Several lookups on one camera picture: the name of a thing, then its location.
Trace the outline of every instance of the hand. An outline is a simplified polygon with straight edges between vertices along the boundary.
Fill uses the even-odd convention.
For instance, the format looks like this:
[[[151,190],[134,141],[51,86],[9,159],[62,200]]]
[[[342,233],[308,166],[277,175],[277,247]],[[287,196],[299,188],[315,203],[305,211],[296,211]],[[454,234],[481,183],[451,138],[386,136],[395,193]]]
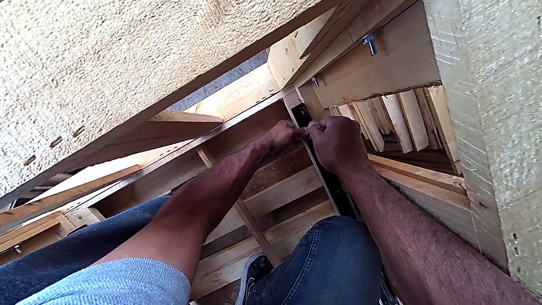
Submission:
[[[309,123],[309,132],[320,164],[339,175],[344,170],[371,168],[359,123],[347,117],[325,117]]]
[[[262,144],[273,153],[282,149],[295,140],[307,135],[307,131],[303,128],[296,128],[294,123],[281,120],[273,128],[271,128],[260,140]]]

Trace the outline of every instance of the black sneaker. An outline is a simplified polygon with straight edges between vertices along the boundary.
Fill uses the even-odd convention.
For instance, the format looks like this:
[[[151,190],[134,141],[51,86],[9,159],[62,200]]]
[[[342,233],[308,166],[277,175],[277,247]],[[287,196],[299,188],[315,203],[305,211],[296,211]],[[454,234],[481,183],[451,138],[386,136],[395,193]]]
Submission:
[[[244,305],[254,285],[271,271],[273,271],[273,265],[263,252],[249,257],[241,273],[241,286],[235,305]]]

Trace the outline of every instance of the leg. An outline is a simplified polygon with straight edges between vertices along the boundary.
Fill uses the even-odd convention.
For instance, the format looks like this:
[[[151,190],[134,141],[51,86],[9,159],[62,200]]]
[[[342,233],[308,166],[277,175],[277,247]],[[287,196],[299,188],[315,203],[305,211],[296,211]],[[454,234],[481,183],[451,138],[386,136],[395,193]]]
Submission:
[[[147,225],[168,198],[150,200],[0,267],[0,303],[15,304],[90,266]]]
[[[329,217],[256,284],[247,304],[378,304],[381,269],[367,227],[352,218]]]

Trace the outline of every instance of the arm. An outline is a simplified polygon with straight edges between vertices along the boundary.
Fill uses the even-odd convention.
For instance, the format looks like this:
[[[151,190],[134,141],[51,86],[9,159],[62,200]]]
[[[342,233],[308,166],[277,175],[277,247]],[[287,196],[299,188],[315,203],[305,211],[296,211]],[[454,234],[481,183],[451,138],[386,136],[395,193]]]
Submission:
[[[339,176],[356,201],[407,304],[538,304],[380,178],[367,158],[357,122],[327,117],[320,125],[309,129],[318,160]]]
[[[280,121],[245,149],[183,185],[147,226],[95,265],[121,258],[152,258],[175,267],[191,282],[207,235],[241,196],[262,159],[305,134],[289,126]]]

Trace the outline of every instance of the nail hole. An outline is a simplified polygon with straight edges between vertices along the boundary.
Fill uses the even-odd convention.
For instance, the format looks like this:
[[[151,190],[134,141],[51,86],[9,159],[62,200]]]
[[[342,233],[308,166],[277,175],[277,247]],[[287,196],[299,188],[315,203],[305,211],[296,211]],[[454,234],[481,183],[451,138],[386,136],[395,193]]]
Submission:
[[[78,135],[80,135],[83,131],[85,130],[85,126],[81,126],[79,127],[77,130],[75,130],[73,133],[72,133],[72,137],[76,137]]]
[[[31,164],[34,160],[36,160],[36,155],[32,155],[32,157],[28,158],[28,159],[23,163],[23,165],[24,165],[24,166],[27,166],[27,165]]]
[[[60,142],[62,142],[62,137],[61,136],[59,136],[54,141],[52,141],[51,145],[49,145],[49,147],[53,148],[53,147],[57,146]]]

